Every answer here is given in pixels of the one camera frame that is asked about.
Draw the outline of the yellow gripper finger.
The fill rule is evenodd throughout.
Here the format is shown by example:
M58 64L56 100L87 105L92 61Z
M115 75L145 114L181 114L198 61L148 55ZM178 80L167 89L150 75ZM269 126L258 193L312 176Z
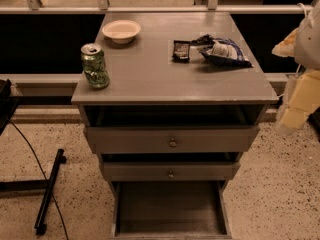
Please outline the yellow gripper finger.
M293 57L298 29L294 29L284 40L274 46L272 54L278 57Z

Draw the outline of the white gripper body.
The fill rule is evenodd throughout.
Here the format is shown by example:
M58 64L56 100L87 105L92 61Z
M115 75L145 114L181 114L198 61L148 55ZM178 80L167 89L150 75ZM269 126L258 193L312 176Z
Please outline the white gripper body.
M305 68L320 69L320 6L301 21L295 42L295 61Z

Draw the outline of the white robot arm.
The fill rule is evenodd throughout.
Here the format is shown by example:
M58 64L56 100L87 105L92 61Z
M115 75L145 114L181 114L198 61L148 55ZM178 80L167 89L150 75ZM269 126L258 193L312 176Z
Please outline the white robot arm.
M276 117L284 134L300 129L320 107L320 5L307 13L300 25L272 49L279 57L293 57L302 74L290 77Z

